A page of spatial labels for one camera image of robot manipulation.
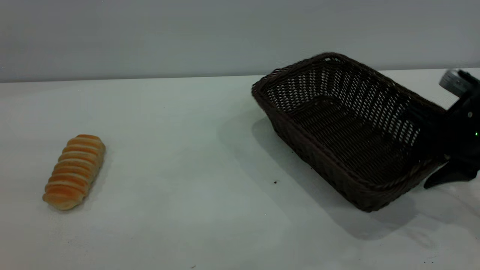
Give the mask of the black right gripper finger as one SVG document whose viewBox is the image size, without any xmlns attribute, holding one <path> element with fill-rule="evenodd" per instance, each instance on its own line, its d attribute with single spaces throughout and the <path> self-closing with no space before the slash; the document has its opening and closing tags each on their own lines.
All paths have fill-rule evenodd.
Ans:
<svg viewBox="0 0 480 270">
<path fill-rule="evenodd" d="M 445 113 L 443 108 L 407 109 L 407 119 L 419 131 L 412 147 L 414 158 L 443 158 L 442 123 Z"/>
<path fill-rule="evenodd" d="M 425 189 L 430 189 L 444 183 L 469 182 L 476 178 L 479 171 L 479 163 L 467 163 L 451 159 L 442 168 L 427 178 Z"/>
</svg>

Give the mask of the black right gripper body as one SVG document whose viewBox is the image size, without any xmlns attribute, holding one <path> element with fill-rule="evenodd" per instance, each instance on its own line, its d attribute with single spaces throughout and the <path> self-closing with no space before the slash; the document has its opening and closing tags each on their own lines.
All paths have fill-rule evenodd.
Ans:
<svg viewBox="0 0 480 270">
<path fill-rule="evenodd" d="M 447 140 L 444 154 L 447 159 L 465 164 L 479 163 L 479 85 L 444 88 L 458 97 L 448 109 Z"/>
</svg>

